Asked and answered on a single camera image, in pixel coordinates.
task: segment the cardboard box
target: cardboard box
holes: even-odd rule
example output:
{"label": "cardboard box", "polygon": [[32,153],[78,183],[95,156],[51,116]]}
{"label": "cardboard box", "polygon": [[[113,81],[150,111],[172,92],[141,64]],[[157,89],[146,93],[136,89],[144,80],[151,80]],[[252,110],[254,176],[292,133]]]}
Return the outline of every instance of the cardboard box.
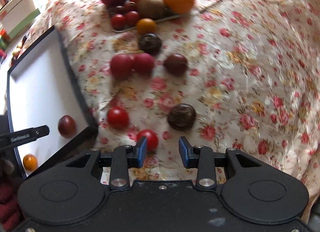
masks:
{"label": "cardboard box", "polygon": [[10,38],[41,13],[36,0],[10,0],[0,10],[0,22]]}

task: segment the white tray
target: white tray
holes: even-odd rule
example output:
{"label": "white tray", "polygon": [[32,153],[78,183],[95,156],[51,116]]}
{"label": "white tray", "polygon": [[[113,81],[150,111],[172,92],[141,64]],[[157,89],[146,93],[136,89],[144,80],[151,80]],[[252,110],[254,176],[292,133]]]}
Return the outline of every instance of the white tray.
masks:
{"label": "white tray", "polygon": [[[15,148],[24,178],[31,174],[21,163],[26,154],[37,158],[39,168],[34,173],[38,173],[97,134],[54,27],[39,37],[8,71],[7,104],[11,132],[42,125],[50,129],[48,136]],[[76,122],[77,134],[72,139],[65,139],[58,132],[58,121],[64,115],[72,116]]]}

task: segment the bolt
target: bolt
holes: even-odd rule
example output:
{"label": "bolt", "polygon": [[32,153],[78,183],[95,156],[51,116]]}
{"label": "bolt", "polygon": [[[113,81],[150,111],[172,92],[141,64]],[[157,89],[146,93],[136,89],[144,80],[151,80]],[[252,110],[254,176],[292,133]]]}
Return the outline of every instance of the bolt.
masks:
{"label": "bolt", "polygon": [[204,178],[199,181],[199,185],[201,185],[202,187],[210,187],[210,186],[214,185],[214,180]]}
{"label": "bolt", "polygon": [[111,184],[115,187],[123,187],[124,185],[127,184],[127,181],[122,178],[117,178],[111,181]]}

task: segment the floral tablecloth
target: floral tablecloth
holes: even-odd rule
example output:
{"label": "floral tablecloth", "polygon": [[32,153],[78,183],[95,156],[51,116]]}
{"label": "floral tablecloth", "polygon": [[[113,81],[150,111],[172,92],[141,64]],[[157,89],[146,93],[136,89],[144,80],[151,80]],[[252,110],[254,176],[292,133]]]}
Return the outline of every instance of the floral tablecloth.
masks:
{"label": "floral tablecloth", "polygon": [[[184,135],[215,152],[238,148],[300,179],[310,194],[307,220],[320,193],[317,9],[311,0],[196,0],[190,17],[158,25],[163,49],[149,79],[135,74],[126,81],[112,79],[111,57],[137,52],[138,36],[135,30],[112,32],[100,0],[52,0],[24,49],[57,25],[99,123],[96,147],[110,151],[135,144],[145,128],[158,134],[156,153],[148,154],[143,168],[130,170],[132,179],[195,179],[196,170],[184,169],[178,153],[178,137]],[[187,57],[185,77],[164,71],[171,53]],[[188,132],[171,129],[166,120],[182,102],[197,112]],[[128,111],[127,130],[109,128],[106,113],[112,106]],[[224,182],[221,168],[217,174]]]}

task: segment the kiwi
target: kiwi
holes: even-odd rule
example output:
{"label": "kiwi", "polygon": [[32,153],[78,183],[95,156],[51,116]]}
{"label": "kiwi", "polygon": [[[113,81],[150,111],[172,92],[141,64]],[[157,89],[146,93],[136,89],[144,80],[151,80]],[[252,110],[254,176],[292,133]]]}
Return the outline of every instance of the kiwi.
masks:
{"label": "kiwi", "polygon": [[163,0],[138,0],[137,11],[141,18],[161,19],[164,17],[165,5]]}

